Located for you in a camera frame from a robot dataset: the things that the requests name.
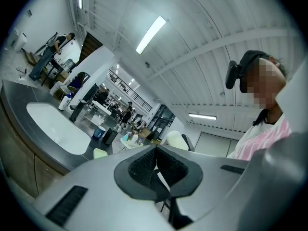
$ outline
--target person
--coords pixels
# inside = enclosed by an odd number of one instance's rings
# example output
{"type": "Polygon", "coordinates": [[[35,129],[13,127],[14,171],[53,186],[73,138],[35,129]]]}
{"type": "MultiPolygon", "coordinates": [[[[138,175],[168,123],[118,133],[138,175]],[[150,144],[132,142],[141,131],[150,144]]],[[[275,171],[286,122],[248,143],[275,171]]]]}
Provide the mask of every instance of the person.
{"type": "MultiPolygon", "coordinates": [[[[75,78],[73,78],[73,80],[68,84],[68,86],[75,87],[77,90],[79,90],[84,84],[83,81],[85,77],[86,77],[85,72],[78,73],[77,76],[75,76],[75,78]]],[[[57,81],[54,84],[54,86],[50,89],[49,93],[53,95],[62,85],[64,85],[63,82],[57,81]]]]}
{"type": "Polygon", "coordinates": [[[228,158],[250,160],[256,150],[269,148],[291,133],[275,101],[277,94],[286,85],[286,72],[277,59],[262,51],[247,51],[240,65],[245,69],[240,79],[240,91],[252,93],[254,101],[264,109],[228,158]]]}
{"type": "Polygon", "coordinates": [[[105,100],[108,98],[108,95],[109,95],[109,89],[101,88],[100,93],[95,96],[94,100],[103,105],[105,100]]]}
{"type": "Polygon", "coordinates": [[[126,124],[127,124],[128,120],[131,117],[131,113],[133,111],[132,105],[133,105],[133,103],[129,102],[127,110],[123,111],[124,117],[123,117],[122,122],[121,122],[121,127],[122,128],[126,127],[126,124]]]}
{"type": "Polygon", "coordinates": [[[66,41],[70,41],[75,38],[74,33],[69,33],[68,35],[61,35],[57,38],[55,43],[51,47],[47,47],[44,51],[42,57],[38,61],[38,63],[34,66],[31,73],[29,74],[29,77],[35,81],[37,79],[40,79],[40,72],[44,66],[47,65],[48,62],[52,60],[52,56],[54,53],[61,54],[60,47],[61,45],[66,41]]]}

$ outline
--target white desk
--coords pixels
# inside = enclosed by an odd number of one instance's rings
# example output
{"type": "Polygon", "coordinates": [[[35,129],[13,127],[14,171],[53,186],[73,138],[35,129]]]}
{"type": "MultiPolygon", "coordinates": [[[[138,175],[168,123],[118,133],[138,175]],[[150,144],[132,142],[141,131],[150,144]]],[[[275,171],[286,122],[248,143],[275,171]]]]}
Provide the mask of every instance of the white desk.
{"type": "Polygon", "coordinates": [[[102,112],[103,115],[111,115],[111,112],[107,110],[104,106],[102,106],[100,103],[92,101],[92,104],[94,104],[99,109],[99,111],[102,112]]]}

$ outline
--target floor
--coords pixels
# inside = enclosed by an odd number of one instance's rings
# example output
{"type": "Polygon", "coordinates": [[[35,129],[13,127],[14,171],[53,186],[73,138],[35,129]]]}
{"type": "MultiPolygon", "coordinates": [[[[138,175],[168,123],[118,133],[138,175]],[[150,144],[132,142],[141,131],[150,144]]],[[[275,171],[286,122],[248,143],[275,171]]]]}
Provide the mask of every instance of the floor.
{"type": "MultiPolygon", "coordinates": [[[[32,66],[27,63],[24,54],[20,52],[15,52],[11,47],[4,47],[0,52],[0,89],[2,87],[2,80],[10,80],[14,82],[18,82],[24,85],[36,87],[36,88],[46,88],[48,87],[44,85],[41,86],[41,80],[33,81],[28,77],[28,74],[32,71],[32,66]]],[[[107,119],[105,121],[106,126],[115,127],[116,123],[113,119],[107,119]]],[[[85,133],[90,136],[93,135],[95,130],[95,126],[89,122],[88,120],[84,120],[81,122],[80,127],[83,127],[85,133]]],[[[126,130],[122,130],[112,143],[112,152],[113,154],[120,152],[123,149],[123,144],[120,142],[120,138],[126,134],[126,130]]],[[[34,199],[28,195],[23,189],[21,189],[11,178],[8,178],[8,184],[12,190],[12,192],[19,196],[23,201],[27,201],[28,203],[32,203],[34,199]]],[[[157,203],[157,210],[161,210],[163,203],[157,203]]],[[[162,215],[164,218],[168,219],[169,209],[164,207],[162,215]]]]}

